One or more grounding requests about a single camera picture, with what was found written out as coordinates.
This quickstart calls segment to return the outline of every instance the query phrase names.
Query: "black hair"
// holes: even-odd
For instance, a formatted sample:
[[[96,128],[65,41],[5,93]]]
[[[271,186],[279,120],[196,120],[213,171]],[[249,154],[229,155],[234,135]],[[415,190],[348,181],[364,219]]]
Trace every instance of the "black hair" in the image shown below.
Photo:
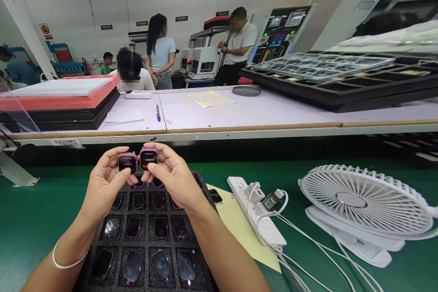
[[[413,12],[400,13],[389,11],[375,15],[367,21],[362,22],[353,35],[361,37],[367,35],[379,35],[392,31],[401,30],[415,24],[422,23],[423,20]]]
[[[150,56],[152,54],[152,51],[155,53],[155,45],[156,40],[158,38],[158,34],[161,33],[163,28],[167,24],[167,18],[166,16],[162,14],[156,14],[155,16],[152,16],[149,20],[149,31],[147,32],[147,48],[146,48],[146,54]]]
[[[244,7],[234,9],[234,11],[231,13],[231,18],[246,19],[246,9]]]
[[[139,54],[132,52],[127,47],[123,47],[120,48],[117,54],[117,68],[122,80],[140,80],[143,61]]]
[[[6,57],[12,57],[10,52],[3,46],[0,46],[0,55],[6,56]]]
[[[110,52],[104,53],[104,60],[107,58],[110,58],[110,57],[114,57],[112,53],[110,53]]]

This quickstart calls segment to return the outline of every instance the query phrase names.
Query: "white fan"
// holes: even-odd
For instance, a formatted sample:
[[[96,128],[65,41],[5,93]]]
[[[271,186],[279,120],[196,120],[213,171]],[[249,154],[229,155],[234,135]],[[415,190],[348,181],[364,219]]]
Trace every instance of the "white fan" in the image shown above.
[[[401,250],[405,240],[438,235],[433,219],[438,218],[438,208],[382,173],[325,165],[309,171],[298,184],[315,204],[306,209],[308,217],[374,266],[386,267],[391,262],[388,251]]]

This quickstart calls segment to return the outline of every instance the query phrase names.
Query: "hand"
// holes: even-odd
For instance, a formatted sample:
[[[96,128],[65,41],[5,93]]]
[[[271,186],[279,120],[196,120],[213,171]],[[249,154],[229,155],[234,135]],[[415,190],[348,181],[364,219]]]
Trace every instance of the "hand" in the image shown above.
[[[158,151],[158,164],[149,163],[141,180],[151,183],[154,177],[160,179],[177,206],[185,210],[196,210],[207,201],[190,172],[184,159],[167,145],[149,142],[145,148],[154,148]]]
[[[152,80],[154,81],[154,85],[158,85],[158,79],[156,78],[155,74],[151,74]]]
[[[91,171],[80,211],[91,223],[99,223],[108,215],[117,193],[126,180],[130,185],[138,182],[134,175],[130,175],[130,169],[119,172],[117,167],[119,154],[128,150],[128,146],[123,146],[106,151]]]

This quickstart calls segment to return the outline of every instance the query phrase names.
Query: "black tray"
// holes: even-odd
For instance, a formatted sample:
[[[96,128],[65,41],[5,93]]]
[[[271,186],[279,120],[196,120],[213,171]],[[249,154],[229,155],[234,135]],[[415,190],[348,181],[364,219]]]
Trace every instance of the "black tray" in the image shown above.
[[[216,210],[216,206],[201,174],[197,171],[192,173],[205,197]],[[164,186],[155,188],[152,184],[145,183],[143,188],[133,188],[125,185],[120,193],[123,195],[122,205],[118,210],[111,210],[109,215],[99,225],[73,291],[218,291],[185,211],[173,208],[169,193]],[[144,210],[132,208],[132,195],[134,193],[143,194],[145,199]],[[153,193],[161,193],[164,196],[166,200],[165,209],[161,211],[155,210],[151,203]],[[118,216],[120,218],[119,232],[115,238],[104,238],[104,225],[106,225],[107,219],[110,216]],[[129,240],[125,235],[126,223],[130,216],[140,218],[140,234],[136,240]],[[157,240],[155,238],[153,220],[156,217],[163,217],[167,220],[168,234],[166,240]],[[177,240],[175,238],[172,226],[172,219],[174,217],[183,217],[186,221],[188,228],[188,238],[186,240]],[[101,283],[95,279],[92,271],[95,260],[103,248],[112,250],[114,252],[114,259],[108,277]],[[135,250],[142,255],[140,277],[134,286],[127,286],[126,282],[123,281],[123,268],[130,250]],[[164,251],[172,269],[171,278],[166,284],[160,284],[156,280],[150,265],[151,255],[158,250]],[[179,250],[187,250],[192,253],[196,278],[190,287],[182,283],[178,275],[177,252]]]
[[[311,53],[393,57],[395,61],[390,67],[369,71],[364,76],[346,77],[327,83],[305,79],[288,81],[286,79],[290,76],[273,77],[276,73],[253,66],[242,69],[240,75],[287,97],[336,113],[371,110],[438,96],[438,64],[420,66],[419,63],[421,60],[438,61],[438,57],[394,53]],[[428,71],[430,74],[400,73],[407,70]]]

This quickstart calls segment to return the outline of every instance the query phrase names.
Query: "stack of foam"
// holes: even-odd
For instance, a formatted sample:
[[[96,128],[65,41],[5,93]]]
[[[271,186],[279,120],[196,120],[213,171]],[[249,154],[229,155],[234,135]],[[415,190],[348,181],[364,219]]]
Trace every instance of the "stack of foam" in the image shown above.
[[[17,118],[26,115],[26,111],[41,131],[96,130],[119,98],[116,88],[118,81],[117,75],[71,77],[50,81],[55,88],[46,87],[48,92],[41,88],[49,82],[35,85],[38,88],[32,88],[34,90],[28,89],[33,86],[15,90],[0,98],[0,122],[11,132],[25,131],[17,121],[22,125],[26,123]],[[82,86],[75,88],[74,85],[79,82],[92,83],[94,87],[86,90]],[[64,86],[64,90],[67,85],[67,90],[58,88],[59,85]]]

